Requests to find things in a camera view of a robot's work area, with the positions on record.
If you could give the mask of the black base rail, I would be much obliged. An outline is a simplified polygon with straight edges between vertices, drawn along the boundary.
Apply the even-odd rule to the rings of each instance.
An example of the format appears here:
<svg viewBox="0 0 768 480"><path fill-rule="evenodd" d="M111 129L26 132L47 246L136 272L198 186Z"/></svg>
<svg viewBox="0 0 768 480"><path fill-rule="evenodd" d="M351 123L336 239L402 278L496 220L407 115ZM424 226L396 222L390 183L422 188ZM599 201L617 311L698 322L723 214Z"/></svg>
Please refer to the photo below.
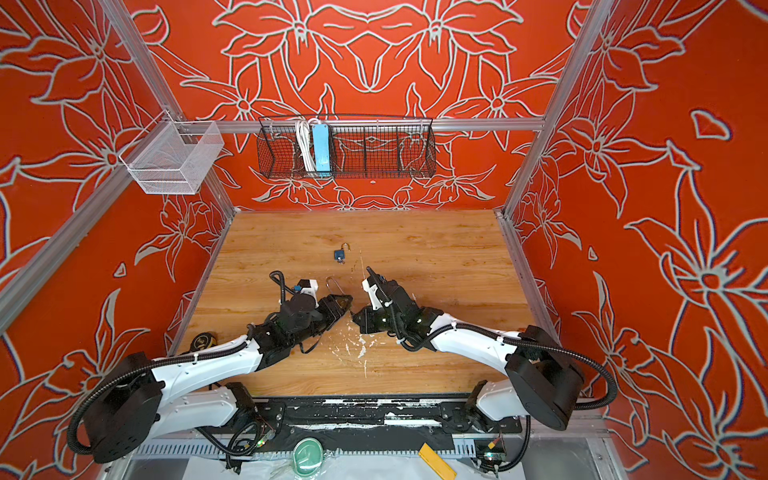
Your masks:
<svg viewBox="0 0 768 480"><path fill-rule="evenodd" d="M255 426L241 441L273 434L261 452L286 452L313 437L331 451L410 452L426 443L473 455L477 441L503 437L517 443L523 432L516 417L482 419L467 393L256 398L252 413L237 413L208 431L226 441L250 421Z"/></svg>

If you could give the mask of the yellow black tape measure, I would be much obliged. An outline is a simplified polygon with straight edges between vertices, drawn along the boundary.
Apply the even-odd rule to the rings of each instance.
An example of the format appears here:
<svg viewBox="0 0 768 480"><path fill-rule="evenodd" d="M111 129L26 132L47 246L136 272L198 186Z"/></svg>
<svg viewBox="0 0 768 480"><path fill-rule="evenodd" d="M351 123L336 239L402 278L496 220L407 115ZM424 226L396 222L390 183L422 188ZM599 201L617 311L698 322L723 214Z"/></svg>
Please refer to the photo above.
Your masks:
<svg viewBox="0 0 768 480"><path fill-rule="evenodd" d="M217 345L217 338L211 332L201 332L190 342L189 351L198 352Z"/></svg>

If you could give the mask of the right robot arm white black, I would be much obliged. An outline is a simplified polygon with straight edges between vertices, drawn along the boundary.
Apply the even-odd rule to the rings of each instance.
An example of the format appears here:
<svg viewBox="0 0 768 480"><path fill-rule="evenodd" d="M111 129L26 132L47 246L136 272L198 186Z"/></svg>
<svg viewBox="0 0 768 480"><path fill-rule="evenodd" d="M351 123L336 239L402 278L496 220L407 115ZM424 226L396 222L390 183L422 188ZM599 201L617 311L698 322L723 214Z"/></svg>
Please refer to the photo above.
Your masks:
<svg viewBox="0 0 768 480"><path fill-rule="evenodd" d="M363 334L385 332L409 352L459 355L506 375L479 387L474 408L492 421L528 415L556 431L575 411L596 410L618 396L614 375L601 363L560 346L544 329L529 325L504 332L421 307L395 280L372 268L362 282L370 304L353 315Z"/></svg>

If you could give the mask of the small blue padlock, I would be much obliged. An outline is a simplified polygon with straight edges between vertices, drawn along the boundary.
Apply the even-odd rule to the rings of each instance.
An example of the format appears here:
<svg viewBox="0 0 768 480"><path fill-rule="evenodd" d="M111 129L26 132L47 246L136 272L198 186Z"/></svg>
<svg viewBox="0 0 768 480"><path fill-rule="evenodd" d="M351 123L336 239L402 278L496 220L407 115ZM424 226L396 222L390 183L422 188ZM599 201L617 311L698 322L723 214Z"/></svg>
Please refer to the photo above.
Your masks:
<svg viewBox="0 0 768 480"><path fill-rule="evenodd" d="M347 252L351 250L348 242L343 242L341 246L333 252L334 259L339 264L346 262Z"/></svg>

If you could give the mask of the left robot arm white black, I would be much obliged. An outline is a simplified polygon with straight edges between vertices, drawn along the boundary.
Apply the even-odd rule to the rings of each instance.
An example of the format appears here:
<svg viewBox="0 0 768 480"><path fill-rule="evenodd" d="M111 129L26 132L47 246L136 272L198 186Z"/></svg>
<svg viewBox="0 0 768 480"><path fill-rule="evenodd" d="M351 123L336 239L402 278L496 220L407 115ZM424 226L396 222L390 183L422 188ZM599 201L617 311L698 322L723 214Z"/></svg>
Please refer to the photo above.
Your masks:
<svg viewBox="0 0 768 480"><path fill-rule="evenodd" d="M83 399L66 430L70 451L106 464L145 440L176 431L218 428L252 407L248 390L236 385L213 390L217 382L265 370L303 353L351 308L352 296L317 294L313 279L290 287L279 270L270 272L280 294L279 308L236 339L183 355L151 360L131 354Z"/></svg>

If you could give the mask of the clear plastic bin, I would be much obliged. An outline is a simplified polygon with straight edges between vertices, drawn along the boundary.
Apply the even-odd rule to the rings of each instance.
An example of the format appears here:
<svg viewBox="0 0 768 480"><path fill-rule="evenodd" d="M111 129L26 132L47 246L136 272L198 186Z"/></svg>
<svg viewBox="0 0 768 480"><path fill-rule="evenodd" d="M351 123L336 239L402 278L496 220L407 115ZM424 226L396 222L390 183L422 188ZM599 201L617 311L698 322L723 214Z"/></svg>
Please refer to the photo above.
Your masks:
<svg viewBox="0 0 768 480"><path fill-rule="evenodd" d="M193 195L223 147L216 122L163 121L121 162L146 194Z"/></svg>

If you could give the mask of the large brass padlock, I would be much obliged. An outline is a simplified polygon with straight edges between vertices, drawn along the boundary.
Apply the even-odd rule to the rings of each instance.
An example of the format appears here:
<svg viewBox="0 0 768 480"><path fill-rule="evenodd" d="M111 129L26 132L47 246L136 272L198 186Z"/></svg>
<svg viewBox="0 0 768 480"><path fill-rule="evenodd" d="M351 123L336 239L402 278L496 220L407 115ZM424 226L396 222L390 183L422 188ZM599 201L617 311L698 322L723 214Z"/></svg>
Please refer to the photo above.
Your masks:
<svg viewBox="0 0 768 480"><path fill-rule="evenodd" d="M348 311L351 300L338 280L333 276L328 276L325 280L325 285L328 293L333 297L336 305L342 310Z"/></svg>

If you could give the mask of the yellow flat block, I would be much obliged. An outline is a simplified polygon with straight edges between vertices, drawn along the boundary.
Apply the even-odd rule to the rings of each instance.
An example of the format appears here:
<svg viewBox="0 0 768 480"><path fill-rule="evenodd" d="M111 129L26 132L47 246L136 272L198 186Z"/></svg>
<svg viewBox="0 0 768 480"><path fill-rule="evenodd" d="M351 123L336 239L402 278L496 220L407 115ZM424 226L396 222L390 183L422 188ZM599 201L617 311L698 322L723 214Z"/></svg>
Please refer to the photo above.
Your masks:
<svg viewBox="0 0 768 480"><path fill-rule="evenodd" d="M455 480L457 478L456 471L427 443L421 446L418 456L441 480Z"/></svg>

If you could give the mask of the light blue box in basket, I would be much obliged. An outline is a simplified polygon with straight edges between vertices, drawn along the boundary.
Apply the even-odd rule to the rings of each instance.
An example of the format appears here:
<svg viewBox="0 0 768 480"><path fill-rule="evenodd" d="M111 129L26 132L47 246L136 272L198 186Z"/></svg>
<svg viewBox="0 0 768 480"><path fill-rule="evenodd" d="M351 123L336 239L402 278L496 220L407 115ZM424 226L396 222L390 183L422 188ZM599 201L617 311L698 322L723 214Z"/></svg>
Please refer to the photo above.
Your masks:
<svg viewBox="0 0 768 480"><path fill-rule="evenodd" d="M315 169L319 176L331 175L330 135L327 125L319 123L312 126L315 155Z"/></svg>

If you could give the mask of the green tape roll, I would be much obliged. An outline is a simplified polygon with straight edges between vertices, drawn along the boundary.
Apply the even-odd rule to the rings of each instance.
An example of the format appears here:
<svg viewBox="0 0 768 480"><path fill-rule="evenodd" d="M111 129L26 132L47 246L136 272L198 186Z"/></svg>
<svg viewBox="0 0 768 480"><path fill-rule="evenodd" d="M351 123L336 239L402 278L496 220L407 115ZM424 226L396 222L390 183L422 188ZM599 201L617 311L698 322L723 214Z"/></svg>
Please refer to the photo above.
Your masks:
<svg viewBox="0 0 768 480"><path fill-rule="evenodd" d="M321 442L315 438L300 440L292 451L292 466L299 478L308 478L320 472L325 453Z"/></svg>

